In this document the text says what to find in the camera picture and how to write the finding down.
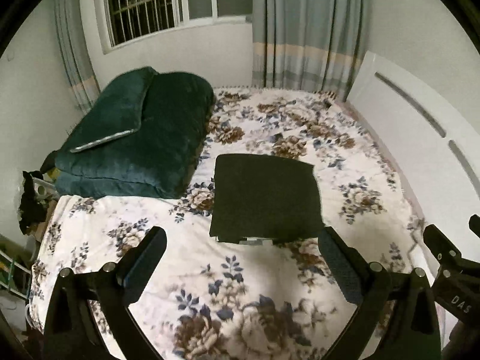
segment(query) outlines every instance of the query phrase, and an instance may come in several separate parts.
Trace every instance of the white headboard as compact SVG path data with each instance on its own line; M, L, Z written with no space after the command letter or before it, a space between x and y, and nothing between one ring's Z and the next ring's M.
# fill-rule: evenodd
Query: white headboard
M402 188L427 224L480 262L480 135L427 84L367 52L347 98L400 174Z

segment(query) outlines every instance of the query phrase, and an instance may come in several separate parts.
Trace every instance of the bedspread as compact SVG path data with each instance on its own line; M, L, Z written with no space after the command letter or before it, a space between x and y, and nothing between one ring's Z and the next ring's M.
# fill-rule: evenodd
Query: bedspread
M225 153L314 164L325 224L366 261L394 272L412 269L408 251L419 220L397 173L331 93L219 88L215 94L209 134L183 198L60 199L33 266L30 312L38 329L62 268L98 270L160 226L168 239L165 255L130 311L166 359L321 358L355 306L345 301L316 239L246 246L209 237L215 158ZM110 352L124 358L99 305L91 306Z

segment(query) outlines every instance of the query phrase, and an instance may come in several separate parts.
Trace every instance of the metal security grille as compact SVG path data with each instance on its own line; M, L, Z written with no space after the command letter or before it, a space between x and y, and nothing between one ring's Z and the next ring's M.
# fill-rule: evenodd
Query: metal security grille
M108 0L112 44L175 26L172 0Z

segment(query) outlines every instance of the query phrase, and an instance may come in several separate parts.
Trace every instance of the white wall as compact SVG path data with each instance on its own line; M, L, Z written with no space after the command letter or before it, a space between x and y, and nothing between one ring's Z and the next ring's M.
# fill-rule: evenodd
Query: white wall
M101 89L118 74L142 66L188 71L212 86L251 85L251 24L174 28L113 50L108 45L103 0L80 0L88 53Z
M27 239L14 202L21 171L38 170L81 117L67 82L53 1L43 0L0 58L0 234L20 247Z
M440 0L371 0L368 50L430 85L480 132L480 55Z

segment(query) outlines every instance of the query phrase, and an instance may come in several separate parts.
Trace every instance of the metal screw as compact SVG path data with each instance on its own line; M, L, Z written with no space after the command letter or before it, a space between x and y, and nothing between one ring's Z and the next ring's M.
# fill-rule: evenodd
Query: metal screw
M103 266L102 266L102 269L105 271L105 272L111 272L115 269L115 267L117 266L116 263L114 262L107 262L105 263Z
M71 271L70 268L63 268L63 269L60 271L60 276L61 276L62 278L66 278L66 277L70 274L70 271Z
M415 268L415 273L418 277L423 278L426 275L425 271L421 268Z
M374 261L370 263L370 269L374 272L381 272L383 269L383 266L379 262Z

